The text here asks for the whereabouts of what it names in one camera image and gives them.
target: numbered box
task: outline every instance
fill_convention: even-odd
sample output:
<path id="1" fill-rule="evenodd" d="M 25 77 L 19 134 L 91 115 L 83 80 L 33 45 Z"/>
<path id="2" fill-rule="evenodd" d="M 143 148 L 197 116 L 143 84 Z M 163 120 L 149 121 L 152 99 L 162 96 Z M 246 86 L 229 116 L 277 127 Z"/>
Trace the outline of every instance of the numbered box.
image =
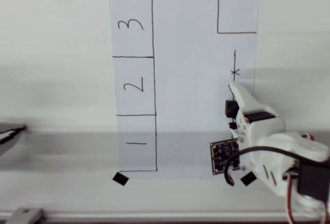
<path id="1" fill-rule="evenodd" d="M 155 116 L 119 116 L 121 170 L 156 170 Z"/>
<path id="2" fill-rule="evenodd" d="M 114 58 L 117 115 L 155 114 L 152 58 Z"/>
<path id="3" fill-rule="evenodd" d="M 153 57 L 152 0 L 110 0 L 114 56 Z"/>
<path id="4" fill-rule="evenodd" d="M 218 0 L 218 33 L 257 31 L 259 0 Z"/>

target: black tape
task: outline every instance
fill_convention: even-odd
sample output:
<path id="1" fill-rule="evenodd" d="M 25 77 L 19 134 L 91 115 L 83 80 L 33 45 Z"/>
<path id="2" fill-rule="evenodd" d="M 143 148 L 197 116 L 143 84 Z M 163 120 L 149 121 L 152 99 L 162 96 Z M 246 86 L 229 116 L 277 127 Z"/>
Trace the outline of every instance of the black tape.
<path id="1" fill-rule="evenodd" d="M 122 186 L 124 186 L 127 183 L 127 181 L 129 180 L 129 178 L 126 177 L 125 175 L 121 174 L 120 172 L 117 172 L 112 180 L 114 180 L 115 182 L 120 183 Z"/>
<path id="2" fill-rule="evenodd" d="M 251 184 L 253 181 L 255 181 L 257 177 L 254 175 L 253 172 L 249 172 L 247 175 L 245 175 L 243 178 L 241 178 L 241 181 L 245 186 L 248 186 Z"/>

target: circuit board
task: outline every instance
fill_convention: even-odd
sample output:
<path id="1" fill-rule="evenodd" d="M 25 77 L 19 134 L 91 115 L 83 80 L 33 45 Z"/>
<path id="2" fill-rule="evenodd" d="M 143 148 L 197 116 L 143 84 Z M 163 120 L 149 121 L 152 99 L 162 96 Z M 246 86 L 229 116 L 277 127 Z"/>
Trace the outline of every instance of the circuit board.
<path id="1" fill-rule="evenodd" d="M 237 139 L 223 140 L 219 142 L 210 143 L 211 158 L 212 158 L 212 174 L 223 173 L 229 156 L 238 151 Z M 234 159 L 233 170 L 240 169 L 239 157 Z"/>

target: robotic arm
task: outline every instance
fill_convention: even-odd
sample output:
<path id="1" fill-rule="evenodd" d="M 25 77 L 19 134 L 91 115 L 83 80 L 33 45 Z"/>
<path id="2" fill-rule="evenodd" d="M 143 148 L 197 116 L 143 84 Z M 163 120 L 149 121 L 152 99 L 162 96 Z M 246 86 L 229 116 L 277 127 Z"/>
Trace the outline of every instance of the robotic arm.
<path id="1" fill-rule="evenodd" d="M 227 183 L 234 185 L 228 173 L 231 162 L 241 154 L 241 166 L 250 168 L 278 196 L 287 197 L 287 214 L 291 214 L 291 198 L 295 210 L 305 216 L 324 213 L 330 184 L 329 148 L 313 141 L 309 134 L 286 130 L 284 120 L 269 106 L 259 103 L 242 85 L 229 85 L 236 101 L 226 102 L 226 116 L 239 151 L 232 154 L 225 166 Z"/>

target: gray object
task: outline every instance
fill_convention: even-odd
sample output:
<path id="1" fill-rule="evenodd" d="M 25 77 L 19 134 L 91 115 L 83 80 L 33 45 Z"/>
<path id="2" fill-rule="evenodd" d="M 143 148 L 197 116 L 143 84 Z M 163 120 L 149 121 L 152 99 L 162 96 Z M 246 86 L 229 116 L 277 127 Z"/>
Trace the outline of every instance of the gray object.
<path id="1" fill-rule="evenodd" d="M 6 221 L 6 224 L 35 224 L 42 218 L 42 209 L 18 208 Z"/>

